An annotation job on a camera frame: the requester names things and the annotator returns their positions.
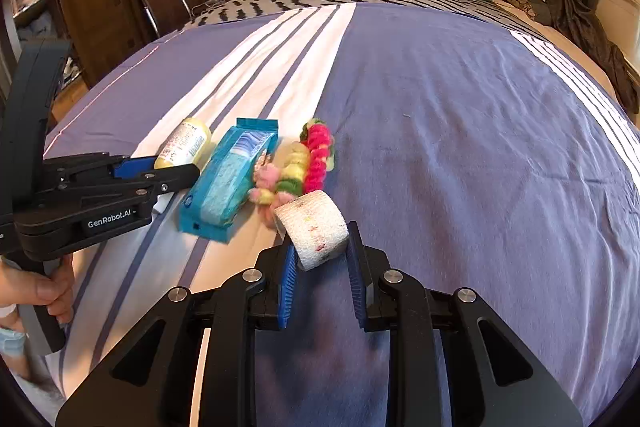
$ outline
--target plastic packaging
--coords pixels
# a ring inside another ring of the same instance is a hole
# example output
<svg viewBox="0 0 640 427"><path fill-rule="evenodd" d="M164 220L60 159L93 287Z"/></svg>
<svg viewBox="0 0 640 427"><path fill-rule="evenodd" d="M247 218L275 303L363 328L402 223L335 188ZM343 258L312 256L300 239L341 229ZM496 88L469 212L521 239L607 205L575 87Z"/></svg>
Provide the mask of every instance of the plastic packaging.
<svg viewBox="0 0 640 427"><path fill-rule="evenodd" d="M211 141L211 131L200 120L187 118L176 128L156 159L154 168L197 164Z"/></svg>
<svg viewBox="0 0 640 427"><path fill-rule="evenodd" d="M238 118L180 204L180 230L228 243L240 206L254 185L257 161L273 155L278 121Z"/></svg>

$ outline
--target yellow bottle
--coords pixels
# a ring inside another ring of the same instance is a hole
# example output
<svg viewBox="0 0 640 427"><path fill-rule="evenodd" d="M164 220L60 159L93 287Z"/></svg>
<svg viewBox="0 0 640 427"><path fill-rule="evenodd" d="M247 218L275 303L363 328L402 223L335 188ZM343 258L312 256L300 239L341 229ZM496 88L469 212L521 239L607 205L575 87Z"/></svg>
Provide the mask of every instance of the yellow bottle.
<svg viewBox="0 0 640 427"><path fill-rule="evenodd" d="M156 158L154 167L165 169L189 163L197 164L209 149L211 131L196 118L187 118L176 128Z"/></svg>

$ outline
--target silver bolt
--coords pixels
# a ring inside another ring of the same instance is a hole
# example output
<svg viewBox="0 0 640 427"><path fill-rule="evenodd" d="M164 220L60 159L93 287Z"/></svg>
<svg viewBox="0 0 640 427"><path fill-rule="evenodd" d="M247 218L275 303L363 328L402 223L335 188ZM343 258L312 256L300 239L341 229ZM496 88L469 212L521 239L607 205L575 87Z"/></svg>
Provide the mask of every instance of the silver bolt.
<svg viewBox="0 0 640 427"><path fill-rule="evenodd" d="M402 282L402 273L398 270L387 270L384 273L384 278L385 281L395 284L397 282Z"/></svg>
<svg viewBox="0 0 640 427"><path fill-rule="evenodd" d="M256 268L245 270L242 278L247 282L257 282L262 278L262 272Z"/></svg>
<svg viewBox="0 0 640 427"><path fill-rule="evenodd" d="M184 301L187 298L187 290L182 286L176 286L169 290L169 300L171 302Z"/></svg>
<svg viewBox="0 0 640 427"><path fill-rule="evenodd" d="M463 302L473 302L476 300L476 292L471 288L462 288L458 290L458 299Z"/></svg>

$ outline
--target blue packet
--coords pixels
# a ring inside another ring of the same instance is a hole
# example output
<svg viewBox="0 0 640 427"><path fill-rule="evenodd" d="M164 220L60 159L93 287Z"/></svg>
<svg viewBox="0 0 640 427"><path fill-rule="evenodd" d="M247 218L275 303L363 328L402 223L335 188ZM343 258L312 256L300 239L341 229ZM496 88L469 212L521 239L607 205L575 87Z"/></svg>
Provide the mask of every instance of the blue packet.
<svg viewBox="0 0 640 427"><path fill-rule="evenodd" d="M228 243L234 218L254 186L255 162L273 155L277 144L277 120L238 118L180 204L180 230Z"/></svg>

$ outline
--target black and white blanket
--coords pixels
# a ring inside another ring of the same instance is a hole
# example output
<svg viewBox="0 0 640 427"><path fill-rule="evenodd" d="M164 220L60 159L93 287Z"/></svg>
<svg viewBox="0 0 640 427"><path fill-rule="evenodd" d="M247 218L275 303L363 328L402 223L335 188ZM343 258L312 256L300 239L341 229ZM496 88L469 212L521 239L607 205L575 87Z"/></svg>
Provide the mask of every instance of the black and white blanket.
<svg viewBox="0 0 640 427"><path fill-rule="evenodd" d="M257 17L258 15L285 12L311 6L327 6L347 2L386 2L404 6L435 8L475 17L485 22L497 23L504 28L542 37L535 29L516 16L489 1L479 0L231 0L222 6L201 13L185 27L218 24Z"/></svg>

